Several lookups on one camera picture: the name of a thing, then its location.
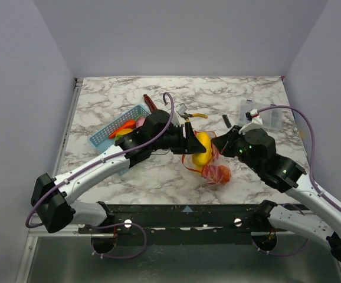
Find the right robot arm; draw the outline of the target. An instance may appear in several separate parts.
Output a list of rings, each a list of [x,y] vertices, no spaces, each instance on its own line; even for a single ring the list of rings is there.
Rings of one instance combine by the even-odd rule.
[[[263,129],[245,134],[234,126],[227,134],[212,139],[225,157],[237,157],[255,172],[267,186],[285,193],[312,211],[309,218],[281,205],[266,202],[266,210],[253,216],[260,231],[270,227],[294,232],[322,244],[341,262],[341,202],[317,185],[311,174],[288,157],[276,152],[275,140]]]

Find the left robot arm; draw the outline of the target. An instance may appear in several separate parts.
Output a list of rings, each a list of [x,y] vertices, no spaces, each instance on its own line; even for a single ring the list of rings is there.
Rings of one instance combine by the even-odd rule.
[[[67,225],[86,224],[98,232],[112,228],[112,217],[101,202],[83,203],[78,198],[104,179],[125,171],[150,158],[156,150],[173,154],[205,153],[189,122],[176,126],[169,113],[156,110],[145,118],[142,126],[116,140],[99,156],[71,172],[50,177],[37,177],[31,197],[34,212],[49,233]]]

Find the clear zip bag orange zipper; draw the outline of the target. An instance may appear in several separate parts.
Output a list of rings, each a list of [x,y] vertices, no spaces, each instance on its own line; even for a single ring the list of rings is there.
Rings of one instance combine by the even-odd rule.
[[[213,131],[194,131],[196,138],[206,148],[205,153],[185,154],[181,162],[185,169],[203,178],[209,185],[224,185],[231,180],[228,163],[212,144],[217,135]]]

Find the yellow orange fruit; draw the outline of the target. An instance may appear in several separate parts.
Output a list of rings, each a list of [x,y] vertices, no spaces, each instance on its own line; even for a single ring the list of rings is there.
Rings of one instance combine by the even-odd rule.
[[[124,135],[126,135],[126,134],[129,134],[129,133],[131,133],[132,131],[133,131],[133,129],[130,129],[130,128],[128,128],[128,129],[122,129],[122,130],[120,130],[120,131],[118,131],[118,132],[116,133],[114,139],[117,140],[117,139],[119,139],[121,136],[124,136]]]

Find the yellow lemon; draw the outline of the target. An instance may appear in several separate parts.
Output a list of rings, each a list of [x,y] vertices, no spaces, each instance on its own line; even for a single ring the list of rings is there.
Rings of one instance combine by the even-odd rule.
[[[196,138],[201,144],[197,153],[192,154],[192,163],[196,167],[204,167],[212,157],[212,146],[210,135],[205,131],[197,132]]]

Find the red apple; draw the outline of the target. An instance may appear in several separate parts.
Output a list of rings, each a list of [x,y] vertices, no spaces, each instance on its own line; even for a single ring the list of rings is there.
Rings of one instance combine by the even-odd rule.
[[[211,185],[220,184],[218,181],[218,166],[207,165],[202,169],[201,176]]]

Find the blue plastic basket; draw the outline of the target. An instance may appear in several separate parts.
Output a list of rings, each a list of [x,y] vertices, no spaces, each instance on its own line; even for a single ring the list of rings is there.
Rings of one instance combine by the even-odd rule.
[[[123,112],[120,116],[114,119],[112,122],[106,124],[96,133],[92,134],[88,141],[90,146],[99,153],[105,152],[110,146],[114,145],[114,138],[109,136],[117,130],[119,127],[125,124],[125,122],[134,119],[135,121],[140,117],[147,117],[150,111],[147,106],[143,104],[137,104],[129,110]]]

